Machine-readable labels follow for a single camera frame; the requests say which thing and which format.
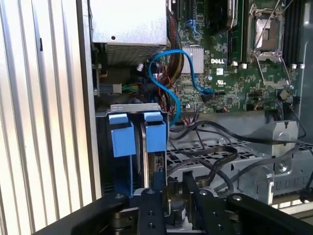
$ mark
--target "screw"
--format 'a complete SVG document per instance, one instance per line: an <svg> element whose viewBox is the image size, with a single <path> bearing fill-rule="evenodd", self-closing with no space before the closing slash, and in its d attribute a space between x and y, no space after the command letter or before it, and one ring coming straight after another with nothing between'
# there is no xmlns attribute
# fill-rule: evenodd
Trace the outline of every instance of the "screw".
<svg viewBox="0 0 313 235"><path fill-rule="evenodd" d="M118 194L118 195L116 195L115 199L121 199L121 198L123 198L123 197L124 197L123 195Z"/></svg>
<svg viewBox="0 0 313 235"><path fill-rule="evenodd" d="M238 195L233 196L233 199L236 200L236 201L241 201L242 200L241 196L238 196Z"/></svg>
<svg viewBox="0 0 313 235"><path fill-rule="evenodd" d="M219 144L223 144L223 143L227 143L227 141L225 140L225 138L220 138L219 139Z"/></svg>
<svg viewBox="0 0 313 235"><path fill-rule="evenodd" d="M280 172L285 172L288 169L287 166L285 166L284 164L280 163L279 164L279 171Z"/></svg>
<svg viewBox="0 0 313 235"><path fill-rule="evenodd" d="M154 194L155 192L154 192L152 189L149 189L149 190L147 191L147 193L148 193L148 194Z"/></svg>
<svg viewBox="0 0 313 235"><path fill-rule="evenodd" d="M207 191L205 191L205 190L200 190L199 193L202 194L202 195L207 195Z"/></svg>

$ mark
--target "black cable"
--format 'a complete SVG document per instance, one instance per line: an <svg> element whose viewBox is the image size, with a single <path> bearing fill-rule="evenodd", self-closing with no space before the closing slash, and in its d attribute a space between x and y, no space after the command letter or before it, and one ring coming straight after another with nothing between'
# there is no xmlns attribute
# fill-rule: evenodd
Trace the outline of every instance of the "black cable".
<svg viewBox="0 0 313 235"><path fill-rule="evenodd" d="M177 164L175 167L173 167L172 169L175 168L175 170L173 171L168 171L167 175L170 176L171 174L173 174L176 170L190 164L190 163L197 163L197 164L202 164L203 166L207 167L208 169L210 169L211 171L213 170L213 165L205 160L199 159L199 158L191 158L191 159L187 159L184 162ZM220 169L218 169L216 171L216 174L218 176L220 176L224 181L226 186L228 187L228 191L229 193L233 193L234 191L234 185L231 182L230 178L224 173L222 172Z"/></svg>
<svg viewBox="0 0 313 235"><path fill-rule="evenodd" d="M243 170L239 171L238 174L236 174L233 177L231 177L230 180L233 183L233 182L237 181L241 176L243 176L244 174L246 174L247 172L249 172L250 170L252 170L252 169L254 169L254 168L258 167L258 166L280 163L283 160L289 158L291 156L291 154L297 153L299 151L298 147L299 147L299 145L297 144L294 148L292 148L291 150L289 150L287 153L285 153L283 156L281 156L279 158L264 159L264 160L260 160L260 161L258 161L256 163L253 163L251 165L248 165ZM220 190L222 190L226 186L227 185L224 183L224 184L221 184L220 186L216 187L214 190L215 191L220 191Z"/></svg>
<svg viewBox="0 0 313 235"><path fill-rule="evenodd" d="M303 135L299 136L298 138L304 138L307 136L307 132L304 129L304 126L302 125L302 123L300 122L300 119L298 118L298 116L295 114L294 110L292 109L292 107L288 106L290 111L292 112L292 115L294 115L296 121L299 123L299 126L301 127L302 131L303 131Z"/></svg>
<svg viewBox="0 0 313 235"><path fill-rule="evenodd" d="M198 126L202 126L202 125L213 126L214 128L217 128L217 129L225 132L226 134L228 134L228 135L230 135L230 136L232 136L238 140L246 141L246 142L262 143L262 144L270 144L270 145L295 143L294 141L276 141L276 140L269 140L269 139L259 139L259 138L253 138L253 137L240 136L240 135L237 135L237 134L231 132L230 130L221 126L220 124L213 122L213 121L208 121L208 120L197 121L193 125L190 125L180 136L175 137L175 138L171 138L171 139L174 141L181 140L185 136L187 136L191 131L193 131L195 128L197 128Z"/></svg>
<svg viewBox="0 0 313 235"><path fill-rule="evenodd" d="M198 139L199 139L199 141L200 141L200 144L201 144L201 146L202 146L202 149L205 149L205 147L204 147L204 145L203 145L203 141L202 141L202 139L201 139L201 136L200 136L199 131L198 131L197 128L196 128L196 134L197 134L197 137L198 137Z"/></svg>
<svg viewBox="0 0 313 235"><path fill-rule="evenodd" d="M229 142L230 146L232 146L232 147L233 147L233 143L232 143L232 141L230 140L230 138L229 138L226 134L224 134L224 133L222 133L222 132L218 132L218 131L210 131L210 130L204 130L204 129L199 129L199 128L198 128L198 131L200 131L200 132L208 132L208 133L212 133L212 134L215 134L215 135L220 135L220 136L223 136L225 139L227 139L227 140L228 140L228 142Z"/></svg>
<svg viewBox="0 0 313 235"><path fill-rule="evenodd" d="M173 144L173 142L171 140L169 140L169 143L178 153L186 155L188 157L208 155L208 154L212 154L212 153L216 153L216 152L229 152L230 153L227 156L224 156L223 158L216 160L214 162L214 164L212 165L213 168L210 171L210 173L208 175L204 176L203 178L201 178L199 181L197 181L197 184L201 187L209 186L212 183L212 181L214 180L215 175L217 174L217 171L220 168L222 168L223 165L235 160L238 156L238 150L236 148L230 147L230 146L222 145L222 146L217 146L217 147L213 147L213 148L209 148L209 149L187 152L187 151L181 151L178 148L176 148L176 146ZM186 165L187 164L185 164L185 162L182 162L181 164L176 165L175 167L168 170L167 175L173 174L173 172L179 170L180 168L182 168Z"/></svg>

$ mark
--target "heatsink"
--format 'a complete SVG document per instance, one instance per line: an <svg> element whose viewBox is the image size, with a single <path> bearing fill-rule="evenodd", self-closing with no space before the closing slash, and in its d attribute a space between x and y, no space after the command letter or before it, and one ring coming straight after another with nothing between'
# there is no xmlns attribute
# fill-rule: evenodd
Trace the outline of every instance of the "heatsink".
<svg viewBox="0 0 313 235"><path fill-rule="evenodd" d="M192 60L195 73L204 73L204 50L203 47L183 47ZM184 67L181 73L190 73L190 66L186 56L184 56Z"/></svg>
<svg viewBox="0 0 313 235"><path fill-rule="evenodd" d="M90 0L92 42L104 43L109 65L137 65L167 44L166 1Z"/></svg>

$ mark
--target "dell logo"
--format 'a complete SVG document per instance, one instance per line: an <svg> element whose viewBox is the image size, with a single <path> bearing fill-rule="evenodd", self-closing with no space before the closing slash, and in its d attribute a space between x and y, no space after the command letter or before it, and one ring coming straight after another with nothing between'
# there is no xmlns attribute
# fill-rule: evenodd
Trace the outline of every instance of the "dell logo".
<svg viewBox="0 0 313 235"><path fill-rule="evenodd" d="M211 64L223 65L223 64L225 64L225 62L223 59L211 59Z"/></svg>

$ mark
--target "black metal mount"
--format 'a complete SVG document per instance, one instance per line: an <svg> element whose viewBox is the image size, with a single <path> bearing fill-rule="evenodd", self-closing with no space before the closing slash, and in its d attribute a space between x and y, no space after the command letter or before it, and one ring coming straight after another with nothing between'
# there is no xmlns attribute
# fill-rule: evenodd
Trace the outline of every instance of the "black metal mount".
<svg viewBox="0 0 313 235"><path fill-rule="evenodd" d="M34 235L311 235L313 226L235 193L220 199L197 187L192 172L184 172L181 198L192 230L166 228L168 193L146 188L132 199L109 194L62 218Z"/></svg>

